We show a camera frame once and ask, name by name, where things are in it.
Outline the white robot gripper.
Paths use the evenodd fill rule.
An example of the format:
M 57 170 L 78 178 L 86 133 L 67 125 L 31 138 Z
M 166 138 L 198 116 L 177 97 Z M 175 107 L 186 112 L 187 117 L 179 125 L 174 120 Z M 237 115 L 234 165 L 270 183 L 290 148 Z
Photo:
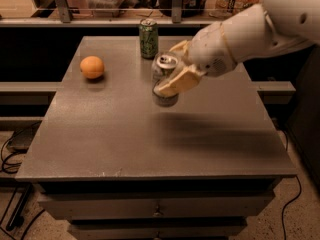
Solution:
M 169 51 L 181 61 L 195 65 L 185 66 L 157 84 L 155 93 L 160 97 L 173 97 L 196 87 L 204 76 L 203 71 L 210 77 L 219 77 L 237 66 L 222 22 L 201 29 L 190 42 L 183 40 Z

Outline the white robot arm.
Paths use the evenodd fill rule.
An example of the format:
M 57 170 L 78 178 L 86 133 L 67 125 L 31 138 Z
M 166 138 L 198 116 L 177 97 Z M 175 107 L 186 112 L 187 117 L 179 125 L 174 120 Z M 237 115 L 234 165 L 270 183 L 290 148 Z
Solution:
M 280 56 L 320 44 L 320 0 L 263 0 L 201 29 L 171 48 L 180 59 L 154 92 L 172 97 L 253 58 Z

